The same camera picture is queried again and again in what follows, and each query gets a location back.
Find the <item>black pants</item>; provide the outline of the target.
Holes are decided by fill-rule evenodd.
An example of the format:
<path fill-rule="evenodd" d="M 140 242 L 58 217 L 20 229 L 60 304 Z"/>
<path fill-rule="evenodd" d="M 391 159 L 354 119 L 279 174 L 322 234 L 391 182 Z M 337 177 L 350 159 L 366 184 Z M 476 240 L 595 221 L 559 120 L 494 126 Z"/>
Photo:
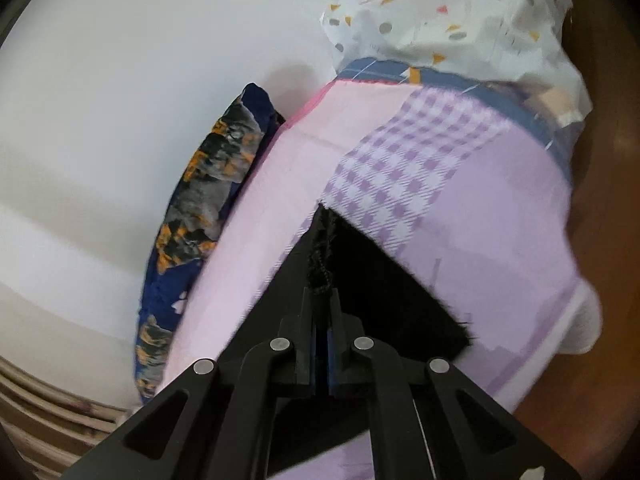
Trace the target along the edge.
<path fill-rule="evenodd" d="M 446 307 L 370 237 L 319 207 L 221 353 L 242 358 L 289 315 L 305 390 L 277 400 L 262 466 L 274 476 L 368 432 L 385 479 L 429 479 L 409 377 L 453 360 L 471 337 Z"/>

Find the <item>beige wooden headboard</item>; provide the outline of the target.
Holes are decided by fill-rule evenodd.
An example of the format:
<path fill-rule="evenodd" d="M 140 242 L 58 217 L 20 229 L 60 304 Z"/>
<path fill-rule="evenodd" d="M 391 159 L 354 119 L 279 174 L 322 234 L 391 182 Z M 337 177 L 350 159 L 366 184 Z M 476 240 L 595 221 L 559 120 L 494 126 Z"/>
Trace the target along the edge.
<path fill-rule="evenodd" d="M 75 396 L 1 361 L 1 425 L 38 479 L 60 478 L 127 416 L 121 408 Z"/>

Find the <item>pink purple checked bedsheet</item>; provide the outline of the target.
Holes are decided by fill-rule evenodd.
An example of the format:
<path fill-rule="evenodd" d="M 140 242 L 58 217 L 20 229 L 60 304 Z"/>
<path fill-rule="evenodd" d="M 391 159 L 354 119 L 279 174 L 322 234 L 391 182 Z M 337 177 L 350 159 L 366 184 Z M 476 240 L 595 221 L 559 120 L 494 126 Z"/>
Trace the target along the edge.
<path fill-rule="evenodd" d="M 599 336 L 599 303 L 565 233 L 569 146 L 493 84 L 353 62 L 284 124 L 248 179 L 186 300 L 160 393 L 197 360 L 223 361 L 326 207 L 464 325 L 471 343 L 454 366 L 513 416 L 552 356 Z M 375 478 L 370 436 L 269 477 Z"/>

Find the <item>blue floral plush blanket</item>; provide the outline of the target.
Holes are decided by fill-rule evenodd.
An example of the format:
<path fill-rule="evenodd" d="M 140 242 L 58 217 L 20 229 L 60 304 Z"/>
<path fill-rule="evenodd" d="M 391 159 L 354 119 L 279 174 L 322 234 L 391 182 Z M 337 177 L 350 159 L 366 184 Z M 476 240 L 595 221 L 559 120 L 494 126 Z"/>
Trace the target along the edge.
<path fill-rule="evenodd" d="M 186 300 L 235 201 L 284 124 L 268 93 L 247 84 L 192 155 L 169 199 L 145 269 L 134 385 L 149 402 L 163 379 Z"/>

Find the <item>white confetti patterned duvet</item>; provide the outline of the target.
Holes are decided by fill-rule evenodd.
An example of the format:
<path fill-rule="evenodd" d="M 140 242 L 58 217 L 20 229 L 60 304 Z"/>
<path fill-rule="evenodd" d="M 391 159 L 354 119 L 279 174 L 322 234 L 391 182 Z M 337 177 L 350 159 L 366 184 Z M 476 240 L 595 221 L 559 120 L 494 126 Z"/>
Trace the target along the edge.
<path fill-rule="evenodd" d="M 341 70 L 357 58 L 427 67 L 480 81 L 559 90 L 562 119 L 592 110 L 562 47 L 572 0 L 330 0 L 321 24 Z"/>

